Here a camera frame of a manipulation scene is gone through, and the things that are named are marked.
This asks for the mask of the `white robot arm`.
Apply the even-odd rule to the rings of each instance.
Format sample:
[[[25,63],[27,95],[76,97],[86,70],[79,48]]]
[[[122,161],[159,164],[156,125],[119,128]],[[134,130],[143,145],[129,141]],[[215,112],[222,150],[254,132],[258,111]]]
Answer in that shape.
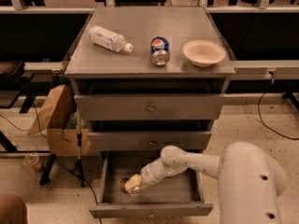
[[[247,142],[232,143],[220,156],[164,147],[157,160],[123,180],[120,190],[136,196],[188,169],[218,180],[221,224],[281,224],[277,197],[287,186],[286,173],[261,148]]]

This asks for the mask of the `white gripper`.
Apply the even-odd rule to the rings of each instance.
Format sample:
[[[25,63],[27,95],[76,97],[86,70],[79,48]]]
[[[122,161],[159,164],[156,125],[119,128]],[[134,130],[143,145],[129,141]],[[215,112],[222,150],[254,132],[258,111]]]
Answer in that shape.
[[[169,166],[161,158],[144,166],[140,175],[133,175],[125,182],[125,192],[137,196],[142,189],[157,185],[163,179],[179,175],[187,170],[184,166]]]

